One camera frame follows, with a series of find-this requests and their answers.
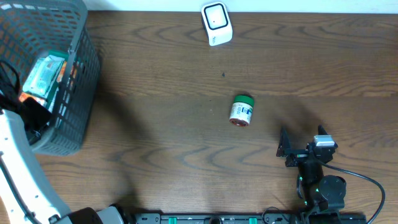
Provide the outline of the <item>green 3M product pouch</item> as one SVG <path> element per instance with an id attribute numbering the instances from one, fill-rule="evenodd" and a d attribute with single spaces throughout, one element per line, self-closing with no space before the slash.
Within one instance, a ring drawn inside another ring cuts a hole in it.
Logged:
<path id="1" fill-rule="evenodd" d="M 55 105 L 55 99 L 56 99 L 56 95 L 59 91 L 59 83 L 62 81 L 63 75 L 65 73 L 65 69 L 67 66 L 67 62 L 68 62 L 68 57 L 69 55 L 65 52 L 60 52 L 60 51 L 54 51 L 51 50 L 49 52 L 49 55 L 51 57 L 59 57 L 59 58 L 63 58 L 63 63 L 60 66 L 60 68 L 57 70 L 56 72 L 56 82 L 53 84 L 53 87 L 51 89 L 50 95 L 47 97 L 47 103 L 46 103 L 46 108 L 52 112 L 53 111 L 53 107 Z"/>

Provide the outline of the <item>orange white small packet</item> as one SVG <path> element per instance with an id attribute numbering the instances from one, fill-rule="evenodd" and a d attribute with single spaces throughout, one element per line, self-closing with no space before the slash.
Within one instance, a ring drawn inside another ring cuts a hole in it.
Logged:
<path id="1" fill-rule="evenodd" d="M 25 92 L 22 92 L 22 93 L 19 95 L 19 101 L 20 101 L 21 103 L 24 103 L 24 104 L 26 104 L 26 103 L 31 103 L 31 102 L 35 101 L 35 102 L 37 102 L 38 104 L 40 104 L 41 106 L 43 106 L 44 108 L 47 106 L 47 101 L 46 101 L 46 99 L 40 98 L 40 97 L 38 97 L 38 96 L 31 95 L 31 94 L 25 93 Z"/>

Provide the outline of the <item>light green wipes pack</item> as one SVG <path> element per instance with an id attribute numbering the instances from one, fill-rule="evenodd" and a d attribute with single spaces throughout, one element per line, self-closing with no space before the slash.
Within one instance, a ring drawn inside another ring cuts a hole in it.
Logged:
<path id="1" fill-rule="evenodd" d="M 22 91 L 36 97 L 47 99 L 52 92 L 56 76 L 64 61 L 64 58 L 54 55 L 38 58 L 22 86 Z"/>

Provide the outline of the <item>green lid white jar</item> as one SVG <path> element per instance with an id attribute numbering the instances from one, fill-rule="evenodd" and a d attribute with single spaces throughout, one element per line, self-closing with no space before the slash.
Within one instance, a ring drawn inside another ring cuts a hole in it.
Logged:
<path id="1" fill-rule="evenodd" d="M 247 95 L 236 95 L 231 107 L 229 122 L 233 125 L 246 127 L 251 122 L 254 99 Z"/>

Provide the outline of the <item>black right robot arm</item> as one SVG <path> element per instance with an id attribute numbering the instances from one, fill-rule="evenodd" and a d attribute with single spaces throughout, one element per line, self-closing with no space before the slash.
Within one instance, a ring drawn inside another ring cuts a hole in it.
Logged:
<path id="1" fill-rule="evenodd" d="M 323 166 L 333 159 L 338 145 L 319 125 L 318 134 L 304 149 L 293 149 L 287 131 L 282 128 L 277 157 L 285 158 L 286 167 L 297 167 L 297 194 L 306 208 L 290 218 L 291 223 L 342 223 L 340 209 L 345 207 L 346 181 L 325 175 Z"/>

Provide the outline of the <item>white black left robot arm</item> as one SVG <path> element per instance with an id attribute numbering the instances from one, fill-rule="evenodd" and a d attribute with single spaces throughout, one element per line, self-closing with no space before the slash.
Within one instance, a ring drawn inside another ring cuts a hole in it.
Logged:
<path id="1" fill-rule="evenodd" d="M 123 224 L 122 210 L 111 205 L 100 211 L 90 207 L 75 212 L 58 196 L 46 178 L 27 133 L 39 134 L 52 118 L 33 98 L 18 99 L 20 81 L 12 83 L 1 69 L 1 199 L 11 223 Z"/>

